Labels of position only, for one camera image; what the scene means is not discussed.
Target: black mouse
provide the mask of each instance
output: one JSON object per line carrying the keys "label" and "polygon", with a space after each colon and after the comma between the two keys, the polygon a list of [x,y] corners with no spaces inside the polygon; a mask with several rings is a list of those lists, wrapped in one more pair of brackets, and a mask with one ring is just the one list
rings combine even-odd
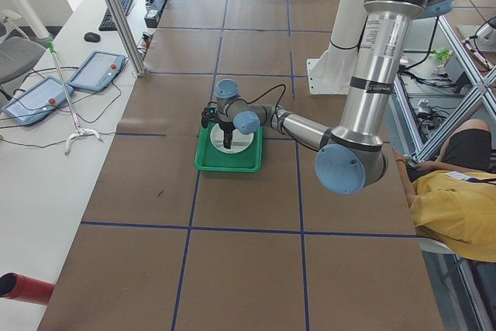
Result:
{"label": "black mouse", "polygon": [[100,41],[100,35],[90,31],[89,33],[85,33],[84,40],[87,42],[98,43]]}

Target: person's arm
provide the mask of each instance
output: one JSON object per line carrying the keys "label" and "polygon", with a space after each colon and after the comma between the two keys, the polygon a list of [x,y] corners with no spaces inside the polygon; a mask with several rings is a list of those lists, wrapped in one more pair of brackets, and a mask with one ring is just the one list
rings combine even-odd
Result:
{"label": "person's arm", "polygon": [[417,192],[413,187],[413,184],[408,178],[408,172],[406,171],[406,161],[403,155],[398,151],[394,150],[394,160],[396,167],[398,168],[398,173],[400,174],[401,185],[403,186],[403,191],[405,192],[406,201],[408,206],[411,206],[413,201],[417,198]]}
{"label": "person's arm", "polygon": [[483,172],[481,170],[475,170],[473,168],[465,168],[465,167],[459,167],[455,166],[453,164],[448,164],[448,163],[443,163],[443,162],[433,162],[433,161],[427,161],[427,162],[422,162],[419,163],[415,166],[415,169],[418,171],[437,171],[437,170],[443,170],[443,171],[457,171],[457,172]]}

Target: red tube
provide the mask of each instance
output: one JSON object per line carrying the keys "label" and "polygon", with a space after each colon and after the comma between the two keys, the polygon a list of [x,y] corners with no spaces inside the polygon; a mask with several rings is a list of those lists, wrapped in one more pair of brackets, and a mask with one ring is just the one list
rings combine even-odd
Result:
{"label": "red tube", "polygon": [[0,277],[0,298],[48,305],[55,284],[21,274],[7,273]]}

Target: chair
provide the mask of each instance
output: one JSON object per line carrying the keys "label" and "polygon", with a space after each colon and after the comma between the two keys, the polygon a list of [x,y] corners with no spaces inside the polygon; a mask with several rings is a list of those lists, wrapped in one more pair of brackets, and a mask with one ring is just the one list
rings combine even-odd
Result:
{"label": "chair", "polygon": [[33,69],[38,60],[45,53],[45,48],[29,40],[28,36],[10,19],[20,19],[21,16],[8,10],[2,11],[0,19],[0,36],[7,33],[5,24],[12,25],[22,34],[22,38],[13,36],[0,44],[0,92],[8,99],[12,99],[2,85],[23,76]]}
{"label": "chair", "polygon": [[[441,255],[458,255],[455,251],[451,250],[446,244],[439,242],[438,240],[432,240],[430,238],[425,238],[420,236],[417,238],[420,249],[424,252],[438,253]],[[459,259],[455,265],[448,270],[446,274],[441,277],[441,282],[446,281],[446,279],[466,260],[465,257],[458,256]]]}

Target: black computer keyboard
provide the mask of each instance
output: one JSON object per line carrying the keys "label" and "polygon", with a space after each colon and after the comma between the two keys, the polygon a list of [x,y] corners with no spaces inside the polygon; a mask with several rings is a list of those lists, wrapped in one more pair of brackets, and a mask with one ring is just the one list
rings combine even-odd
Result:
{"label": "black computer keyboard", "polygon": [[[124,14],[127,16],[131,12],[131,4],[133,3],[133,0],[119,0],[119,3],[121,3],[122,10],[124,11]],[[98,30],[100,31],[117,30],[109,9],[105,11],[105,15],[103,16],[102,23],[100,23]]]}

